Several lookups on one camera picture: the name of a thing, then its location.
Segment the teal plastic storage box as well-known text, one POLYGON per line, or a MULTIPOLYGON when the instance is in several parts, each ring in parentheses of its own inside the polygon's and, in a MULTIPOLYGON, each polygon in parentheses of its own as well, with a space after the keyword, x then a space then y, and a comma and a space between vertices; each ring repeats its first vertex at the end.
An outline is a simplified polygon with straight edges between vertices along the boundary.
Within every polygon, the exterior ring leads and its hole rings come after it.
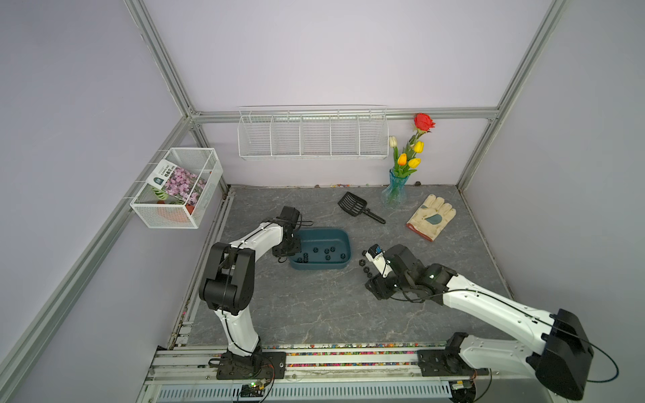
POLYGON ((352 248, 349 241, 349 235, 346 231, 339 228, 302 228, 297 232, 297 237, 302 243, 302 252, 290 256, 289 264, 295 270, 342 270, 352 258, 352 248), (324 250, 335 247, 335 252, 325 254, 324 250), (314 253, 313 248, 319 248, 318 253, 314 253), (347 257, 342 260, 341 254, 347 257), (331 260, 325 260, 326 255, 331 255, 331 260), (307 257, 307 264, 296 262, 298 257, 307 257))

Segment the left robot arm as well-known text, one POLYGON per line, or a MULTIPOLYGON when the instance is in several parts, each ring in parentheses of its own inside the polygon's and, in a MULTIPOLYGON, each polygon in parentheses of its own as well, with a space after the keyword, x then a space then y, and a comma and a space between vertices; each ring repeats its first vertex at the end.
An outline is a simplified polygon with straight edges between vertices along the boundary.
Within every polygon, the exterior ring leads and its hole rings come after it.
POLYGON ((287 356, 262 349, 249 305, 255 293, 255 263, 268 252, 279 259, 299 253, 301 225, 300 212, 284 207, 278 217, 263 221, 247 235, 211 247, 198 296, 215 312, 227 339, 226 351, 213 364, 218 379, 285 377, 287 356))

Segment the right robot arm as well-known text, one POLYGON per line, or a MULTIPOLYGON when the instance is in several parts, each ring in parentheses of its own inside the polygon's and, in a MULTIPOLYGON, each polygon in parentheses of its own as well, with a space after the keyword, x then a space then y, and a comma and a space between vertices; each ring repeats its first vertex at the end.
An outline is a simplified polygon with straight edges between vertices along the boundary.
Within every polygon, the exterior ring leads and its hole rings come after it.
POLYGON ((390 300, 401 293, 403 302, 435 302, 476 317, 509 337, 483 339, 455 332, 433 359, 420 359, 421 369, 431 369, 434 363, 449 374, 500 369, 531 377, 564 399, 583 400, 601 348, 589 340, 573 312, 551 313, 515 302, 445 265, 425 265, 402 244, 388 250, 374 244, 362 255, 368 276, 364 286, 376 299, 390 300))

